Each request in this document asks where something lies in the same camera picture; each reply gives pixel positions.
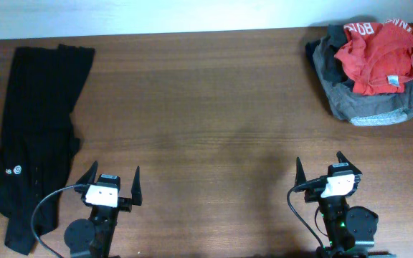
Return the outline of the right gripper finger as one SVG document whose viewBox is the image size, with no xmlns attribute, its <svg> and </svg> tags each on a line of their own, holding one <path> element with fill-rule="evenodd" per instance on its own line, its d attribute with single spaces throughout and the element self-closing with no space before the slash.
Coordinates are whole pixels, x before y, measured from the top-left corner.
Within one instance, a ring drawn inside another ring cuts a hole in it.
<svg viewBox="0 0 413 258">
<path fill-rule="evenodd" d="M 347 164 L 348 164 L 348 167 L 353 171 L 353 173 L 354 173 L 355 175 L 361 175 L 361 171 L 360 171 L 354 164 L 352 164 L 352 162 L 350 162 L 350 161 L 347 159 L 347 157 L 345 157 L 345 155 L 342 154 L 341 151 L 338 151 L 338 152 L 336 153 L 336 157 L 337 157 L 339 163 L 347 163 Z"/>
<path fill-rule="evenodd" d="M 296 176 L 295 176 L 295 186 L 304 184 L 307 181 L 305 177 L 305 172 L 303 170 L 303 164 L 299 157 L 296 158 Z"/>
</svg>

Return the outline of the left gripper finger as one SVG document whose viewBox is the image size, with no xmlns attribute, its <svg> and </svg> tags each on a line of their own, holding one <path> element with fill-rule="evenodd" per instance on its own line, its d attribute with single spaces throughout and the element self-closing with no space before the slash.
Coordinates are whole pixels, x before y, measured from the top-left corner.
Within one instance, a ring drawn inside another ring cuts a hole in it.
<svg viewBox="0 0 413 258">
<path fill-rule="evenodd" d="M 98 170 L 98 162 L 94 161 L 91 167 L 77 180 L 76 184 L 88 185 L 95 182 Z"/>
<path fill-rule="evenodd" d="M 131 195 L 132 195 L 132 205 L 134 206 L 141 206 L 143 202 L 142 197 L 142 190 L 141 190 L 141 182 L 140 182 L 140 167 L 136 168 L 136 172 L 134 175 L 132 187 L 131 187 Z"/>
</svg>

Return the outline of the black polo shirt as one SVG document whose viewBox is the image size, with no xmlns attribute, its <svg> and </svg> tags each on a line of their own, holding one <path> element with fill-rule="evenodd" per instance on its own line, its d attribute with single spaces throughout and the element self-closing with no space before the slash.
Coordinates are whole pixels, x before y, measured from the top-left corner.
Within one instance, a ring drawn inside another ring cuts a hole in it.
<svg viewBox="0 0 413 258">
<path fill-rule="evenodd" d="M 95 49 L 18 47 L 6 89 L 0 142 L 0 213 L 4 244 L 28 255 L 34 233 L 57 228 L 58 197 L 80 149 L 70 115 L 92 68 Z"/>
</svg>

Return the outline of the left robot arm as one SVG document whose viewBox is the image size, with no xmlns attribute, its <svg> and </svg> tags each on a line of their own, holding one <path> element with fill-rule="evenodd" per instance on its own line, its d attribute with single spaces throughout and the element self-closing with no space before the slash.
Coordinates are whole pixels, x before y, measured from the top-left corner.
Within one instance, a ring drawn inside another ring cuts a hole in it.
<svg viewBox="0 0 413 258">
<path fill-rule="evenodd" d="M 130 213 L 143 202 L 140 168 L 134 174 L 130 198 L 119 196 L 119 176 L 98 175 L 97 171 L 98 162 L 94 162 L 75 187 L 91 212 L 88 218 L 73 221 L 65 230 L 64 241 L 71 257 L 108 257 L 119 213 Z"/>
</svg>

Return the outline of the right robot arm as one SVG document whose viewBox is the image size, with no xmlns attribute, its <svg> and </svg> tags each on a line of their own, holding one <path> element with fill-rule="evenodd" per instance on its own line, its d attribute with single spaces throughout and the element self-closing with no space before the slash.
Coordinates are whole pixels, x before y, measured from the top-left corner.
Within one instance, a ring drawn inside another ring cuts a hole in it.
<svg viewBox="0 0 413 258">
<path fill-rule="evenodd" d="M 349 206 L 346 199 L 352 196 L 361 182 L 362 172 L 342 152 L 337 152 L 337 163 L 328 167 L 324 176 L 308 180 L 303 164 L 296 159 L 295 184 L 287 193 L 290 210 L 319 243 L 317 257 L 394 257 L 388 252 L 371 252 L 379 216 L 363 206 Z M 304 193 L 306 203 L 317 203 L 315 215 L 321 215 L 326 228 L 326 246 L 290 202 L 292 193 Z"/>
</svg>

